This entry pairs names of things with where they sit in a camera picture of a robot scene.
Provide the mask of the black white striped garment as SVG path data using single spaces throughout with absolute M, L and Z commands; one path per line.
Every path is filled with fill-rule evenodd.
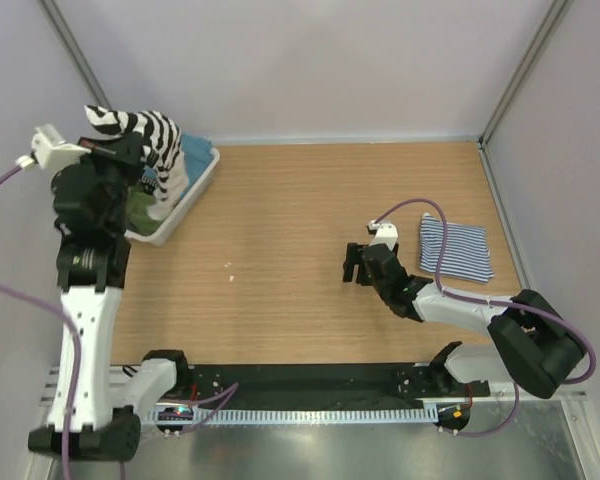
M 154 203 L 147 208 L 154 221 L 165 220 L 189 187 L 183 132 L 176 122 L 155 110 L 128 112 L 86 105 L 88 122 L 99 133 L 110 137 L 138 133 L 142 137 L 142 159 L 156 174 Z

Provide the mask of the blue white striped tank top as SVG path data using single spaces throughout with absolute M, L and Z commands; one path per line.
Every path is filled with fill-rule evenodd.
M 443 241 L 443 223 L 424 213 L 419 226 L 419 267 L 434 274 Z M 447 224 L 447 242 L 440 274 L 486 284 L 494 277 L 484 227 Z

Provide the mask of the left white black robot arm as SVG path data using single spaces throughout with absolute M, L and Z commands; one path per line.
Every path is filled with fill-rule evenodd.
M 64 329 L 56 395 L 44 426 L 30 432 L 30 451 L 74 461 L 128 462 L 141 420 L 164 396 L 184 398 L 192 375 L 181 350 L 152 350 L 128 382 L 110 385 L 114 324 L 131 244 L 126 237 L 130 188 L 142 176 L 137 133 L 98 141 L 65 141 L 52 125 L 37 128 L 32 157 L 52 172 L 61 233 L 56 259 Z

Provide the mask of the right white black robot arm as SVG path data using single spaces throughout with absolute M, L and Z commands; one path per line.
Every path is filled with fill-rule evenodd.
M 445 323 L 491 340 L 491 346 L 455 346 L 431 370 L 432 387 L 444 396 L 474 381 L 511 381 L 549 399 L 587 354 L 584 341 L 539 293 L 524 289 L 513 297 L 488 297 L 440 288 L 408 273 L 384 244 L 347 244 L 342 281 L 372 287 L 400 318 Z

